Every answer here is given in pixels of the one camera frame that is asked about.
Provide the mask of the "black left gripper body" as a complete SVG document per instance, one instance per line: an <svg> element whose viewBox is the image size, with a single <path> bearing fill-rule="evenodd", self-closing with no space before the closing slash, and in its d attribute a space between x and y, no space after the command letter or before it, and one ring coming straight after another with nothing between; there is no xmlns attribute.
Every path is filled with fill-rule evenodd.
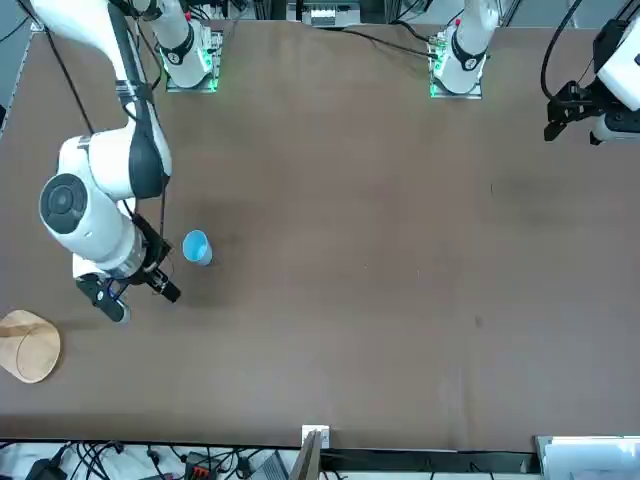
<svg viewBox="0 0 640 480"><path fill-rule="evenodd" d="M549 121L579 121L599 116L607 108L607 92L601 81L581 87L577 81L567 82L547 104Z"/></svg>

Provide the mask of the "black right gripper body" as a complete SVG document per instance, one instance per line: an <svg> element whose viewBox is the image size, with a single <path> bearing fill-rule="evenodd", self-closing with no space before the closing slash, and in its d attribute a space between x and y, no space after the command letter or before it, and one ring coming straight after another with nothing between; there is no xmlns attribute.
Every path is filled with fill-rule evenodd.
<svg viewBox="0 0 640 480"><path fill-rule="evenodd" d="M148 285L145 273L153 269L160 269L160 265L169 254L171 246L142 215L134 214L132 223L142 234L142 246L145 248L145 253L141 267L130 277L130 284Z"/></svg>

